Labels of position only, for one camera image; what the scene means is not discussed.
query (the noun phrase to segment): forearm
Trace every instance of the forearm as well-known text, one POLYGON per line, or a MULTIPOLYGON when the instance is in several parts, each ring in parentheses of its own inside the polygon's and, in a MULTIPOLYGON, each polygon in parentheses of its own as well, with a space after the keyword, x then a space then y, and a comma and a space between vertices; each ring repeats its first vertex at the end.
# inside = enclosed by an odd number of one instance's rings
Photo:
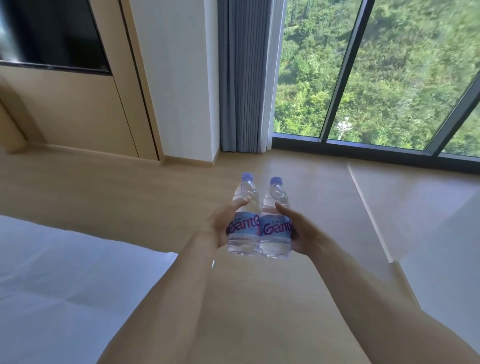
POLYGON ((372 364, 478 363, 454 332, 365 271, 337 243, 313 246, 309 257, 372 364))
POLYGON ((112 339, 99 364, 170 364, 186 359, 216 244, 209 231, 194 234, 112 339))

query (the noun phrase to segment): green vegetation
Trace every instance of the green vegetation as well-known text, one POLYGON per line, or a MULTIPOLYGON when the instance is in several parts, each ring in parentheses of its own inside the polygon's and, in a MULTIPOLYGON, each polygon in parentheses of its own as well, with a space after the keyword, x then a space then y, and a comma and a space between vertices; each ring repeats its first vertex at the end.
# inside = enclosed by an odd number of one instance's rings
MULTIPOLYGON (((320 135, 359 6, 288 0, 275 132, 320 135)), ((480 70, 479 34, 479 0, 376 0, 329 137, 424 149, 480 70)), ((445 151, 480 156, 480 107, 445 151)))

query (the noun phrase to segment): water bottle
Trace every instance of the water bottle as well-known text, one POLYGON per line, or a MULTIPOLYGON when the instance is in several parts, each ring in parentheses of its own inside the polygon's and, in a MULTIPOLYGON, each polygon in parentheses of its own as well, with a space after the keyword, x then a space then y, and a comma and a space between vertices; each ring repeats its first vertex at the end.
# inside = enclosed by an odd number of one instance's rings
POLYGON ((251 173, 242 174, 233 200, 245 197, 250 197, 250 202, 237 210, 228 227, 228 251, 239 255, 254 255, 260 252, 260 215, 258 191, 251 173))
POLYGON ((282 185, 280 177, 273 177, 270 180, 270 187, 263 200, 261 210, 260 251, 263 255, 271 258, 287 258, 291 251, 291 221, 288 217, 279 214, 275 208, 275 202, 290 208, 287 194, 282 185))

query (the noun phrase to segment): person's left arm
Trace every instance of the person's left arm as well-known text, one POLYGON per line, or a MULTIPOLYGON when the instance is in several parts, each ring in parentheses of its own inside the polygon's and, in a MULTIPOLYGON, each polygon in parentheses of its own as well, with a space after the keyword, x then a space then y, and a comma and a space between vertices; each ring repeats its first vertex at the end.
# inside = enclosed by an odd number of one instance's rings
POLYGON ((153 286, 103 351, 97 364, 182 363, 202 308, 217 248, 227 243, 226 229, 238 199, 215 211, 193 234, 165 275, 153 286))

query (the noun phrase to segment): gray curtain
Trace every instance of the gray curtain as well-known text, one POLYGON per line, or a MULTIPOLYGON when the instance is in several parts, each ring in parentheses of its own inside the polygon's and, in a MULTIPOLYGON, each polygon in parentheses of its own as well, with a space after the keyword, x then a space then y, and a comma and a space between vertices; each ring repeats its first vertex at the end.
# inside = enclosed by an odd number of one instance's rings
POLYGON ((218 0, 220 146, 259 153, 272 0, 218 0))

